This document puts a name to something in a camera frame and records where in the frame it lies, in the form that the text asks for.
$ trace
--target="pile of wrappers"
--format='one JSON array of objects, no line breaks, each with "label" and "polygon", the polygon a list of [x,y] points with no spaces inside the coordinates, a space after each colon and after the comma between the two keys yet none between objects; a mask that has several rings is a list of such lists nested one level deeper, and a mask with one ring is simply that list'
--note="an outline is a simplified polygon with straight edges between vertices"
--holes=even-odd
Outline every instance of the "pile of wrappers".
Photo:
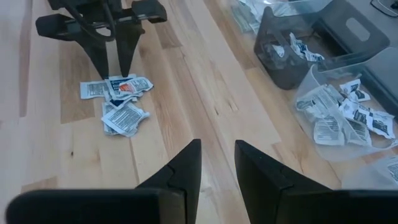
[{"label": "pile of wrappers", "polygon": [[296,110],[315,123],[313,138],[317,144],[373,146],[370,134],[373,132],[392,140],[388,148],[398,145],[394,116],[362,105],[371,97],[360,86],[360,79],[340,85],[340,91],[325,84],[296,99]]},{"label": "pile of wrappers", "polygon": [[109,77],[103,81],[81,82],[80,98],[105,98],[101,119],[105,134],[133,137],[137,133],[138,124],[150,115],[133,102],[137,102],[152,87],[153,84],[146,77],[137,77],[136,74],[126,78]]}]

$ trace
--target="black plastic object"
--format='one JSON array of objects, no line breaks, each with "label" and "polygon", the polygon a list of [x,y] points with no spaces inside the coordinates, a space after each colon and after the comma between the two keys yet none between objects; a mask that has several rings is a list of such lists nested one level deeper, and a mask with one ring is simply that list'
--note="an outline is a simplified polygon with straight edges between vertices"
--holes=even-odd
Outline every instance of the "black plastic object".
[{"label": "black plastic object", "polygon": [[201,142],[193,140],[134,190],[38,190],[15,198],[8,224],[195,223]]},{"label": "black plastic object", "polygon": [[[386,35],[345,0],[334,0],[319,11],[311,5],[317,2],[290,2],[299,13],[293,16],[278,17],[270,7],[264,9],[254,51],[281,89],[297,88],[314,63],[320,70],[329,70],[363,62],[390,44]],[[325,60],[308,62],[299,57],[290,47],[291,32]],[[272,45],[283,46],[282,58]]]},{"label": "black plastic object", "polygon": [[[53,10],[65,7],[74,17],[61,14],[43,16],[36,20],[40,36],[57,40],[76,41],[87,53],[102,79],[109,77],[105,42],[116,39],[121,73],[127,77],[132,57],[141,34],[141,21],[167,21],[167,13],[157,0],[133,1],[123,9],[121,0],[49,0]],[[107,28],[110,36],[96,30]]]},{"label": "black plastic object", "polygon": [[398,223],[398,191],[332,191],[241,140],[235,164],[251,224]]}]

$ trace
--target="wood grain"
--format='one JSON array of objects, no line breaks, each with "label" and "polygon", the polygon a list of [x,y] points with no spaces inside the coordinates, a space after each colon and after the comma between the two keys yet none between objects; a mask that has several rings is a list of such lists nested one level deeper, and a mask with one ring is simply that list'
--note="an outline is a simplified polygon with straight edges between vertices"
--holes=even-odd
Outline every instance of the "wood grain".
[{"label": "wood grain", "polygon": [[[252,52],[254,36],[235,24],[235,0],[159,1],[169,20],[143,22],[130,70],[154,84],[136,103],[151,116],[133,138],[105,136],[104,99],[80,99],[80,82],[100,80],[83,49],[37,35],[36,18],[53,13],[48,2],[2,2],[1,211],[29,190],[132,189],[200,138],[197,223],[249,223],[236,180],[236,139],[333,189],[350,171],[398,153],[322,159],[290,110],[295,91],[272,83]],[[116,46],[107,48],[110,74],[119,75]]]}]

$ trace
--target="wooden floor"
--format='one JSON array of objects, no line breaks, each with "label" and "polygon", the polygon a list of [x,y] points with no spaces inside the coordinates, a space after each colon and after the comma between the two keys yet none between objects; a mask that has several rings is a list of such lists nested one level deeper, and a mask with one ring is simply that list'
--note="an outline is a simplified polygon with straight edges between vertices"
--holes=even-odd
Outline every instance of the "wooden floor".
[{"label": "wooden floor", "polygon": [[236,139],[334,189],[347,170],[392,153],[321,159],[289,110],[294,92],[271,82],[252,52],[254,37],[234,23],[233,0],[160,2],[169,21],[144,22],[131,67],[155,85],[137,103],[151,116],[129,139],[104,135],[102,98],[80,100],[80,82],[100,79],[81,47],[37,35],[36,18],[53,13],[47,1],[1,0],[0,210],[33,189],[134,188],[200,138],[197,223],[249,223],[234,172]]}]

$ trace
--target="plastic bin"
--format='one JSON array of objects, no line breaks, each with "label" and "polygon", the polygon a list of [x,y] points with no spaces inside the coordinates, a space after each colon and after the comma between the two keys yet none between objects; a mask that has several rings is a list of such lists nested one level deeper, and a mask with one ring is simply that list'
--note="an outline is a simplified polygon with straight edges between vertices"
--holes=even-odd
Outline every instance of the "plastic bin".
[{"label": "plastic bin", "polygon": [[[290,10],[277,11],[280,8]],[[325,59],[309,62],[299,57],[290,46],[290,33]],[[274,83],[290,90],[300,85],[314,64],[320,70],[330,70],[363,62],[389,44],[389,39],[350,3],[310,0],[266,6],[254,51]],[[272,45],[284,48],[283,57],[278,57]]]},{"label": "plastic bin", "polygon": [[[398,74],[398,67],[393,66],[392,62],[396,61],[398,58],[398,49],[395,48],[387,48],[374,56],[373,58],[363,62],[357,63],[350,66],[345,66],[341,68],[336,68],[334,70],[327,70],[324,72],[318,71],[317,65],[312,65],[311,69],[308,71],[307,75],[303,79],[303,82],[299,86],[296,95],[294,97],[294,101],[292,102],[292,111],[296,116],[298,122],[300,123],[302,129],[305,131],[307,136],[314,140],[314,128],[315,123],[318,121],[327,122],[325,119],[312,120],[308,113],[305,111],[297,109],[296,102],[300,101],[308,92],[320,87],[321,85],[332,85],[336,90],[340,90],[339,85],[346,83],[348,81],[354,80],[358,78],[361,80],[361,90],[364,90],[366,93],[370,94],[371,100],[361,102],[361,104],[365,107],[372,108],[377,111],[387,111],[388,113],[396,116],[395,111],[391,111],[391,108],[383,107],[378,99],[384,99],[387,105],[392,105],[394,102],[389,101],[387,95],[387,88],[385,86],[380,85],[376,82],[369,82],[368,80],[377,80],[377,77],[380,75],[384,76],[395,76]],[[377,95],[374,95],[370,89],[377,89]],[[372,154],[378,151],[383,151],[390,149],[392,146],[397,145],[396,140],[386,139],[383,136],[377,135],[373,132],[371,133],[372,145],[370,146],[364,141],[360,136],[356,134],[349,121],[343,116],[343,114],[339,111],[338,105],[331,105],[327,108],[326,115],[330,115],[334,117],[339,127],[342,128],[344,134],[344,144],[342,145],[324,145],[317,144],[314,141],[317,152],[319,155],[328,160],[328,161],[344,161],[348,159],[353,159],[355,157],[364,156],[366,154]],[[396,137],[398,137],[398,127],[396,122],[393,121],[393,130]]]},{"label": "plastic bin", "polygon": [[364,190],[398,190],[398,182],[387,168],[397,156],[380,159],[343,177],[341,188]]}]

